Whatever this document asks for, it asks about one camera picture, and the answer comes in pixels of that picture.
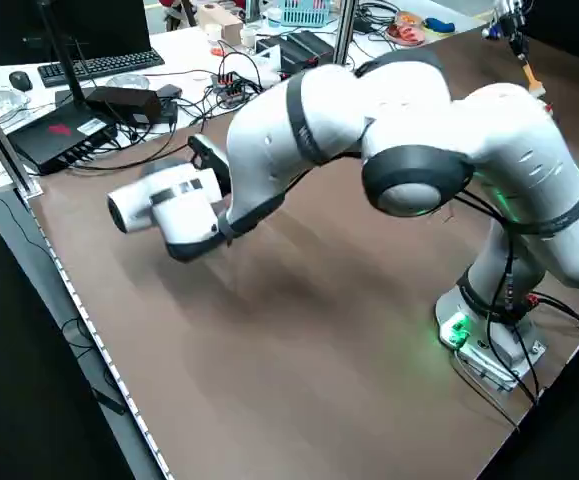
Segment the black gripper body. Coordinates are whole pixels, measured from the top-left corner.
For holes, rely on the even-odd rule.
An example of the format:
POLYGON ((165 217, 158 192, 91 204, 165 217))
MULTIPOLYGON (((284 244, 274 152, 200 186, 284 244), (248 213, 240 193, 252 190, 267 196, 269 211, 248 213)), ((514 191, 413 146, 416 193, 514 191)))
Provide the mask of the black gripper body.
POLYGON ((204 134, 194 134, 188 138, 188 146, 193 151, 191 163, 197 169, 211 169, 222 194, 231 193, 231 177, 226 154, 204 134))
POLYGON ((486 27, 487 40, 501 40, 505 38, 512 48, 523 47, 522 14, 506 14, 494 16, 486 27))

